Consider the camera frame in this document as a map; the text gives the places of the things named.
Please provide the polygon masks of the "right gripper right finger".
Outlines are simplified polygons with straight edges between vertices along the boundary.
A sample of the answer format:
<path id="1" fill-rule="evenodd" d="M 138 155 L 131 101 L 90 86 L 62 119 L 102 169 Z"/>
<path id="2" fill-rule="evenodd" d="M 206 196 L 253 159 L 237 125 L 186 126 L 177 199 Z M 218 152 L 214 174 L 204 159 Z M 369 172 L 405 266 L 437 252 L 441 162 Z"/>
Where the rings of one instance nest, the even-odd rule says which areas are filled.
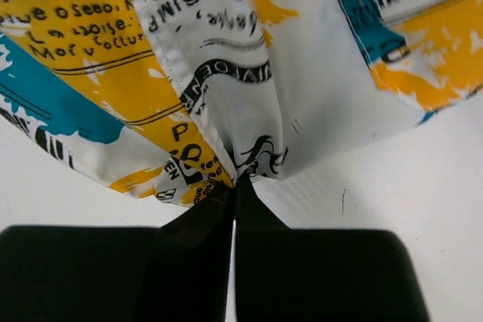
<path id="1" fill-rule="evenodd" d="M 427 321 L 406 246 L 388 230 L 291 228 L 242 176 L 235 196 L 240 321 Z"/>

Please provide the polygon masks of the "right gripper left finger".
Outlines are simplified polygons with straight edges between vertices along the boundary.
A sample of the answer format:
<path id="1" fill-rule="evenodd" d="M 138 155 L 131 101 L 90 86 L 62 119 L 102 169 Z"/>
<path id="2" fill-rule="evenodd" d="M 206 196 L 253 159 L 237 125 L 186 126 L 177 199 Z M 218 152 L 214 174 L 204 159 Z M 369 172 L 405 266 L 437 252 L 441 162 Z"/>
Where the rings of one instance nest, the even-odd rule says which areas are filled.
<path id="1" fill-rule="evenodd" d="M 3 321 L 222 321 L 232 202 L 217 187 L 160 228 L 14 225 Z"/>

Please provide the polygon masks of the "patterned white teal yellow shorts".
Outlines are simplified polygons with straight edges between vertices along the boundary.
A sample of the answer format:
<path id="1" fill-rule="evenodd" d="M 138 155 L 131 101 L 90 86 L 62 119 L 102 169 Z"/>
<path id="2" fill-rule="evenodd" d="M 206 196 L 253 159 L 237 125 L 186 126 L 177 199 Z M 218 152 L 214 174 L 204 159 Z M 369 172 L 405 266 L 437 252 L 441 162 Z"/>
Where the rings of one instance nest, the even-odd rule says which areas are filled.
<path id="1" fill-rule="evenodd" d="M 124 195 L 284 179 L 482 91 L 482 0 L 1 0 L 1 114 Z"/>

